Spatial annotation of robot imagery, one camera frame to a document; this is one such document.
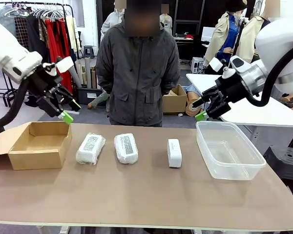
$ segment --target beige jacket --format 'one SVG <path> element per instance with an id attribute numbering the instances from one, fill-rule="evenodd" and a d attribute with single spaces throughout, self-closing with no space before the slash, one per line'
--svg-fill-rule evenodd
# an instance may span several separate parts
<path id="1" fill-rule="evenodd" d="M 208 66 L 209 62 L 216 56 L 217 52 L 224 45 L 229 33 L 229 14 L 226 12 L 220 18 L 215 27 L 213 36 L 209 43 L 209 47 L 205 53 L 204 66 Z"/>
<path id="2" fill-rule="evenodd" d="M 255 53 L 255 39 L 264 20 L 256 16 L 250 20 L 242 31 L 240 43 L 236 55 L 244 59 L 246 62 L 251 62 Z"/>

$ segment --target plastic stool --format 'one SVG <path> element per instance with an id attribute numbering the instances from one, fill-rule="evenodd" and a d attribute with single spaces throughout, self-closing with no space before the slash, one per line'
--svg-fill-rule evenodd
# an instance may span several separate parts
<path id="1" fill-rule="evenodd" d="M 84 46 L 84 58 L 88 58 L 88 57 L 90 57 L 91 59 L 94 59 L 94 51 L 93 51 L 92 45 Z"/>
<path id="2" fill-rule="evenodd" d="M 293 148 L 269 147 L 264 159 L 293 194 Z"/>

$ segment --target clothing rack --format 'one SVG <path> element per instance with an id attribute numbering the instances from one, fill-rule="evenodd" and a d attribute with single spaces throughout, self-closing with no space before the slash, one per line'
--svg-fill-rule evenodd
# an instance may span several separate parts
<path id="1" fill-rule="evenodd" d="M 73 8 L 71 5 L 69 4 L 60 4 L 60 3 L 49 3 L 49 2 L 30 2 L 30 1 L 0 1 L 0 4 L 12 4 L 12 6 L 14 6 L 15 4 L 31 4 L 31 5 L 49 5 L 49 6 L 61 6 L 62 9 L 63 9 L 63 16 L 64 16 L 64 21 L 65 21 L 65 29 L 66 31 L 68 32 L 68 28 L 67 28 L 67 21 L 66 21 L 66 12 L 65 12 L 65 7 L 69 7 L 70 10 L 71 10 L 71 13 L 72 13 L 72 17 L 74 17 L 74 12 L 73 12 Z M 70 38 L 67 37 L 68 39 L 68 44 L 69 44 L 69 49 L 71 49 L 71 43 L 70 43 Z M 79 51 L 77 50 L 77 58 L 80 59 L 79 57 Z M 8 82 L 11 86 L 11 88 L 8 86 L 8 82 L 7 82 L 7 79 L 5 77 L 5 74 L 3 74 L 3 78 L 4 78 L 4 81 L 5 81 L 5 84 L 6 84 L 6 89 L 0 89 L 0 90 L 6 90 L 6 92 L 4 93 L 0 93 L 0 98 L 3 99 L 3 102 L 4 102 L 4 105 L 6 107 L 11 107 L 11 101 L 14 99 L 15 97 L 15 93 L 17 92 L 17 89 L 15 89 L 12 85 L 12 82 L 11 82 L 11 79 L 8 77 Z"/>

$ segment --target bubble wrap package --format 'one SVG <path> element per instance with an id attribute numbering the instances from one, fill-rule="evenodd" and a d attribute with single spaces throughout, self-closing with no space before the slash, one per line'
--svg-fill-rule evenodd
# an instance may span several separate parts
<path id="1" fill-rule="evenodd" d="M 80 164 L 92 163 L 96 165 L 104 144 L 105 138 L 103 136 L 94 133 L 87 134 L 76 153 L 76 161 Z"/>
<path id="2" fill-rule="evenodd" d="M 120 163 L 133 164 L 138 160 L 138 149 L 132 133 L 117 135 L 114 145 Z"/>

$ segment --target white package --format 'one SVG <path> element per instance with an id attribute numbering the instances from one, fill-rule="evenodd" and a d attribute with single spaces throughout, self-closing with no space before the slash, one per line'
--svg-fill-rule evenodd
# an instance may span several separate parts
<path id="1" fill-rule="evenodd" d="M 115 136 L 114 145 L 120 163 L 133 164 L 138 160 L 138 149 L 132 133 Z"/>
<path id="2" fill-rule="evenodd" d="M 105 144 L 105 138 L 101 135 L 88 133 L 76 153 L 76 161 L 80 164 L 97 164 L 98 156 Z"/>
<path id="3" fill-rule="evenodd" d="M 181 167 L 181 149 L 178 139 L 168 139 L 167 154 L 169 167 Z"/>

